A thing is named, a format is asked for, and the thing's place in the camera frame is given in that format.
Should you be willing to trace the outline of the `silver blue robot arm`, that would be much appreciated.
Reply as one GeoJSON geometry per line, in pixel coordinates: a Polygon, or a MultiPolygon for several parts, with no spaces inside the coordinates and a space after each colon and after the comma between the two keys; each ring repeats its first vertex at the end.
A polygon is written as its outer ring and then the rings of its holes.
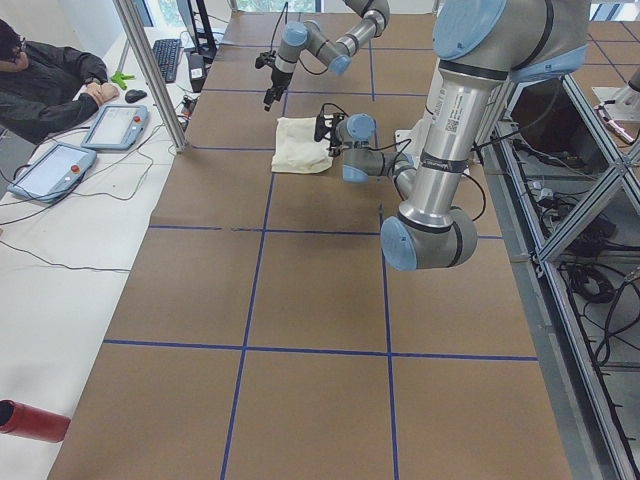
{"type": "Polygon", "coordinates": [[[443,82],[417,165],[403,153],[388,159],[369,148],[376,124],[366,114],[317,128],[342,151],[344,180],[387,175],[403,196],[380,230],[393,268],[448,268],[472,256],[476,227],[452,201],[491,93],[506,81],[577,70],[586,58],[589,11],[587,1],[446,2],[433,30],[443,82]]]}
{"type": "Polygon", "coordinates": [[[271,69],[272,85],[263,100],[266,111],[275,101],[280,101],[288,89],[303,51],[308,51],[328,71],[342,75],[356,53],[371,39],[380,37],[389,25],[387,1],[346,0],[344,4],[360,21],[337,40],[329,39],[314,20],[292,21],[284,25],[278,48],[261,52],[256,58],[256,69],[271,69]]]}

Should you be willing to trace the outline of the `person's clasped hands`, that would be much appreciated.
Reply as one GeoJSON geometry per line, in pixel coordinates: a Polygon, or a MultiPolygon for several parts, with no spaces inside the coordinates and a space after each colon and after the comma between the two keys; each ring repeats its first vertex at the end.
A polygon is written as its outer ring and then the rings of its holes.
{"type": "Polygon", "coordinates": [[[119,96],[118,88],[111,83],[89,83],[86,85],[85,93],[88,94],[98,106],[102,106],[119,96]]]}

